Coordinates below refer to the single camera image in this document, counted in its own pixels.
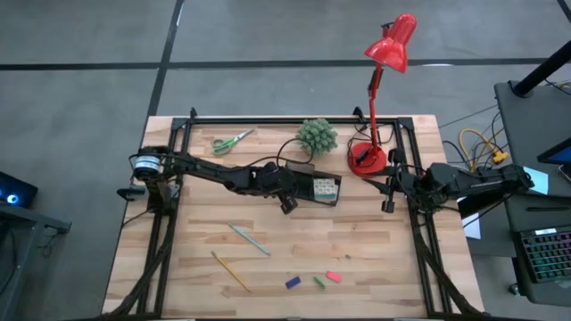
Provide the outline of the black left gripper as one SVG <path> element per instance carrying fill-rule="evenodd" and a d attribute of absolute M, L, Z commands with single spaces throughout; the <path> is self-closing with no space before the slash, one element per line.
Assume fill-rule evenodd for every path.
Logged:
<path fill-rule="evenodd" d="M 291 170 L 268 162 L 263 167 L 252 170 L 253 191 L 255 196 L 278 198 L 280 209 L 285 215 L 290 214 L 297 206 L 294 194 L 297 185 Z"/>

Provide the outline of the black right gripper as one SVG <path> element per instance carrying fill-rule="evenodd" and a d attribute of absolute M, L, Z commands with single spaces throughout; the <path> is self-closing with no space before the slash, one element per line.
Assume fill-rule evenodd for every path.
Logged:
<path fill-rule="evenodd" d="M 363 178 L 363 181 L 373 185 L 380 193 L 385 195 L 382 202 L 382 211 L 394 212 L 393 194 L 395 192 L 403 193 L 407 200 L 413 204 L 413 208 L 420 212 L 430 211 L 427 201 L 421 200 L 421 188 L 418 181 L 421 176 L 410 173 L 409 169 L 424 170 L 413 165 L 394 165 L 387 166 L 382 170 L 382 175 L 387 176 L 385 183 Z"/>

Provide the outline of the green-handled scissors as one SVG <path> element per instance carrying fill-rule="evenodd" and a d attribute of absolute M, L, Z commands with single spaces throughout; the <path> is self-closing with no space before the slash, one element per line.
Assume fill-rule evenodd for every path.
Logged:
<path fill-rule="evenodd" d="M 239 141 L 250 135 L 253 131 L 254 129 L 251 128 L 228 139 L 215 139 L 211 144 L 212 153 L 214 155 L 224 155 L 229 153 Z"/>

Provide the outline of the teal pencil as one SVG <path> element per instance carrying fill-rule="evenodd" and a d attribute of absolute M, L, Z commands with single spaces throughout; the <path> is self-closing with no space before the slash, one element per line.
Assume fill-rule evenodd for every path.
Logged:
<path fill-rule="evenodd" d="M 237 234 L 241 235 L 246 241 L 248 241 L 249 243 L 251 243 L 253 246 L 255 246 L 258 250 L 262 251 L 265 255 L 267 256 L 271 256 L 271 253 L 265 248 L 263 247 L 260 243 L 258 243 L 255 239 L 253 239 L 251 236 L 249 236 L 245 231 L 241 230 L 240 228 L 234 226 L 231 223 L 228 223 L 228 226 L 233 229 Z"/>

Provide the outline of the yellow pencil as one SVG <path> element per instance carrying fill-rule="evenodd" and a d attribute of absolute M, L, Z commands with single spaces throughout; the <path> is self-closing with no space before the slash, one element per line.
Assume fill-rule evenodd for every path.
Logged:
<path fill-rule="evenodd" d="M 227 272 L 232 275 L 235 280 L 237 280 L 238 283 L 240 283 L 240 285 L 242 285 L 242 287 L 248 291 L 248 292 L 252 292 L 251 288 L 246 284 L 246 282 L 239 276 L 239 274 L 237 274 L 237 272 L 235 272 L 230 266 L 229 264 L 223 259 L 221 258 L 215 251 L 211 251 L 211 256 L 218 261 L 218 263 L 227 270 Z"/>

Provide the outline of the black mesh desk organizer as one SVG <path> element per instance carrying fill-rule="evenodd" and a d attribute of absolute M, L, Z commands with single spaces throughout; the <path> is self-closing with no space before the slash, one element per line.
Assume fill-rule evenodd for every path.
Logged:
<path fill-rule="evenodd" d="M 342 183 L 342 177 L 336 174 L 331 174 L 315 169 L 313 164 L 297 164 L 287 162 L 285 167 L 291 170 L 294 174 L 297 191 L 294 194 L 295 198 L 302 199 L 309 202 L 316 202 L 326 204 L 328 206 L 335 206 L 339 199 L 339 191 Z M 333 178 L 337 185 L 337 196 L 334 200 L 315 199 L 313 191 L 313 180 L 315 178 Z"/>

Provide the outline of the red desk lamp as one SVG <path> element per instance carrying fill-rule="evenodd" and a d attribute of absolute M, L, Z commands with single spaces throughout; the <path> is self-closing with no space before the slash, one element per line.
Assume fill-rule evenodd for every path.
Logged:
<path fill-rule="evenodd" d="M 375 62 L 375 70 L 368 85 L 370 141 L 350 148 L 348 165 L 359 177 L 373 177 L 387 163 L 377 134 L 376 98 L 384 67 L 405 73 L 408 67 L 406 46 L 417 28 L 417 19 L 411 13 L 400 14 L 394 22 L 382 26 L 382 36 L 370 45 L 365 55 Z"/>

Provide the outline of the light blue sticky note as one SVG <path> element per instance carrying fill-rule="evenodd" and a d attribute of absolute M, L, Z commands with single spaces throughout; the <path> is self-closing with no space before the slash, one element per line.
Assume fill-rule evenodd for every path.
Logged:
<path fill-rule="evenodd" d="M 548 174 L 528 167 L 524 167 L 524 171 L 530 176 L 532 182 L 534 183 L 534 186 L 531 187 L 532 191 L 545 195 L 549 193 L 550 184 Z"/>

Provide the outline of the grey desk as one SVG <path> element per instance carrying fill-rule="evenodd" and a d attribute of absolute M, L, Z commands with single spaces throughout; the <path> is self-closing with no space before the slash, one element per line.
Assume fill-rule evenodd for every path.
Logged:
<path fill-rule="evenodd" d="M 548 176 L 546 194 L 515 194 L 500 206 L 501 231 L 496 241 L 483 241 L 484 253 L 496 253 L 508 245 L 519 292 L 533 303 L 571 308 L 571 280 L 535 284 L 526 271 L 524 253 L 514 242 L 515 233 L 548 227 L 571 226 L 571 183 L 554 164 L 540 163 L 537 157 L 571 138 L 571 95 L 552 86 L 537 86 L 525 97 L 513 93 L 510 83 L 494 86 L 509 144 L 512 162 Z"/>

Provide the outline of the blue-screen laptop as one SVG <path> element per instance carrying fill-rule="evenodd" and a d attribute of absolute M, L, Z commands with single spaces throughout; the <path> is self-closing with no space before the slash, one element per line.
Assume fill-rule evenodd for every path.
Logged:
<path fill-rule="evenodd" d="M 537 161 L 558 165 L 571 165 L 571 137 L 537 156 Z"/>

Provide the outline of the backlit keyboard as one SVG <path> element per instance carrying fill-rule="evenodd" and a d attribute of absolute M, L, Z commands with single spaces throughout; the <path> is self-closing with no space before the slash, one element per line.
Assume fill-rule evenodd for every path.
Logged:
<path fill-rule="evenodd" d="M 571 226 L 517 232 L 516 241 L 534 283 L 571 280 Z"/>

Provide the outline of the black pole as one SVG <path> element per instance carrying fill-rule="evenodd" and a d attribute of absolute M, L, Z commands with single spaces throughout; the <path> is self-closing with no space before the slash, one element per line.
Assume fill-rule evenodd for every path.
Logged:
<path fill-rule="evenodd" d="M 509 85 L 512 93 L 522 98 L 528 97 L 535 87 L 569 61 L 571 61 L 571 40 L 521 81 L 510 81 Z"/>

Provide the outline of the black computer blue light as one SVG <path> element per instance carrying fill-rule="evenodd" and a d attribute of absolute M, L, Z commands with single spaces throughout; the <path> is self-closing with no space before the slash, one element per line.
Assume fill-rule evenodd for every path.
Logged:
<path fill-rule="evenodd" d="M 28 209 L 38 189 L 29 183 L 0 171 L 0 201 L 9 205 Z"/>

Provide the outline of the grey stand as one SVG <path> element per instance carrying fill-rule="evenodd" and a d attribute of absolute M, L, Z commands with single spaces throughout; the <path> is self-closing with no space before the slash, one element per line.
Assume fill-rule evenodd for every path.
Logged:
<path fill-rule="evenodd" d="M 0 251 L 9 243 L 8 269 L 4 280 L 0 273 L 0 321 L 12 321 L 19 303 L 24 276 L 46 228 L 58 235 L 69 233 L 69 220 L 53 218 L 34 210 L 0 203 Z"/>

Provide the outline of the black bracket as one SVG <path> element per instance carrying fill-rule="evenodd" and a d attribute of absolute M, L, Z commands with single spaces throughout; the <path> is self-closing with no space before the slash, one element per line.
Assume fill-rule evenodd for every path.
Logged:
<path fill-rule="evenodd" d="M 118 189 L 116 193 L 127 202 L 142 200 L 147 196 L 146 188 L 138 185 Z"/>

